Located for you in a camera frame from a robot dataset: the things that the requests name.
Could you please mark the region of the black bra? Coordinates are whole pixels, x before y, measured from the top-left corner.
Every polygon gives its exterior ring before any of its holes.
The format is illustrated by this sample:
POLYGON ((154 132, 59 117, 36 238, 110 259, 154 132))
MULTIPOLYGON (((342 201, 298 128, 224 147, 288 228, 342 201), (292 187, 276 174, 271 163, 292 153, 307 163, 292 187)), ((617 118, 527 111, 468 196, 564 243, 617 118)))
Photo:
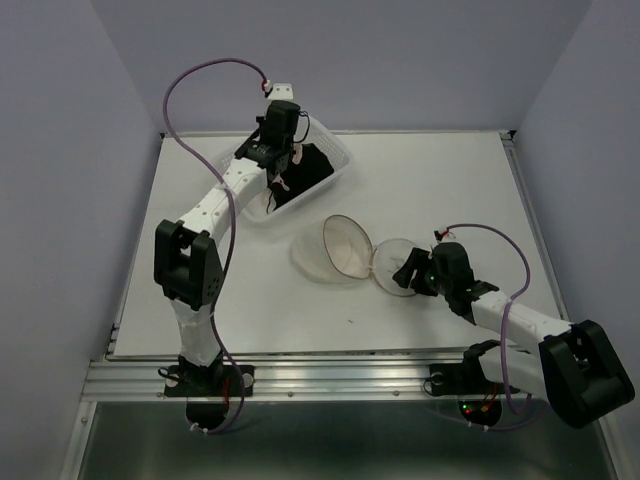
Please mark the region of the black bra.
POLYGON ((302 165, 304 167, 305 180, 301 189, 297 192, 286 192, 279 183, 280 174, 268 185, 269 196, 265 213, 270 214, 305 193, 321 181, 331 176, 335 169, 328 157, 314 144, 301 144, 304 146, 302 165))

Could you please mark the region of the white mesh laundry bag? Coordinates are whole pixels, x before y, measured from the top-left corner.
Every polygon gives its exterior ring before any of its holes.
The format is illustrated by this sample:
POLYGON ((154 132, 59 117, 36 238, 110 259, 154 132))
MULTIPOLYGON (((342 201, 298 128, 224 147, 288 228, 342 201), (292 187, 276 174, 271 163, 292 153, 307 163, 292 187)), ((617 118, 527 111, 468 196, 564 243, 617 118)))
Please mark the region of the white mesh laundry bag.
POLYGON ((393 275, 416 247, 404 238, 374 244, 358 222, 336 214, 299 231, 292 240, 290 258, 302 275, 316 283, 347 285, 372 280, 392 296, 412 297, 415 292, 399 286, 393 275))

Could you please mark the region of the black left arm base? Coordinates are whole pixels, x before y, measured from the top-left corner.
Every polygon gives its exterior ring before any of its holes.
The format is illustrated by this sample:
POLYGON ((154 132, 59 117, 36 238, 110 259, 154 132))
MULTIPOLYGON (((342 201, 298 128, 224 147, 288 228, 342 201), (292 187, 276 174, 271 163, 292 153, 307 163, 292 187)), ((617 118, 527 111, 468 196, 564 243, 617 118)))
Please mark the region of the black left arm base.
POLYGON ((255 367, 235 369, 215 360, 210 367, 180 363, 158 369, 167 398, 185 399, 185 417, 191 431, 204 435, 231 430, 247 398, 253 395, 255 367))

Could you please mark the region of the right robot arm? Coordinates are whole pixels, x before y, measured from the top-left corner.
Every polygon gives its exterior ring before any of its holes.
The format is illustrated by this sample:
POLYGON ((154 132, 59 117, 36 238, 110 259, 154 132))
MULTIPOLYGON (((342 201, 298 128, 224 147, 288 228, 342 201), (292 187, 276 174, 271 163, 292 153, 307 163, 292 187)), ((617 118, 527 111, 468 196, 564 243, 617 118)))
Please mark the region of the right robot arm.
POLYGON ((497 286, 475 278, 458 243, 440 243, 431 251, 413 249, 393 280, 419 295, 443 297, 455 315, 500 336, 468 347, 458 364, 433 366, 433 396, 530 394, 573 428, 635 398, 634 386, 599 324, 571 323, 513 301, 497 286))

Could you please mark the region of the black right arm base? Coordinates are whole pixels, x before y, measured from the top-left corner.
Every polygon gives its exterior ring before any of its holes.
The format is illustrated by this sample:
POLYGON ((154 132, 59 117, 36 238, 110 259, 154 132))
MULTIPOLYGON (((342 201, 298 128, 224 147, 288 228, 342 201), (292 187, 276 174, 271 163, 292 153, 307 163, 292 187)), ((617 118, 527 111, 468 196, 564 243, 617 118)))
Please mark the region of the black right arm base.
POLYGON ((505 393, 505 388, 502 377, 492 381, 483 373, 480 360, 487 353, 500 354, 498 340, 473 344, 463 353, 460 363, 432 364, 422 389, 431 397, 461 397, 458 400, 459 419, 470 428, 491 432, 521 429, 521 424, 498 426, 502 416, 499 396, 505 393))

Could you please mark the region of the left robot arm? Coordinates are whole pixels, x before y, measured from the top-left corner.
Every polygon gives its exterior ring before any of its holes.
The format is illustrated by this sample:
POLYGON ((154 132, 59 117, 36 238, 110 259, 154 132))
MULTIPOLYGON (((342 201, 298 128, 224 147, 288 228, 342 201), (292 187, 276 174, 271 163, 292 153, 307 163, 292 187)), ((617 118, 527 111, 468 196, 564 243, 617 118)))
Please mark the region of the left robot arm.
POLYGON ((156 227, 153 277, 170 301, 181 341, 177 364, 159 372, 168 397, 223 389, 228 372, 212 320, 228 265, 218 247, 235 238, 239 213, 288 167, 300 114, 291 101, 270 102, 257 129, 213 171, 216 185, 189 212, 156 227))

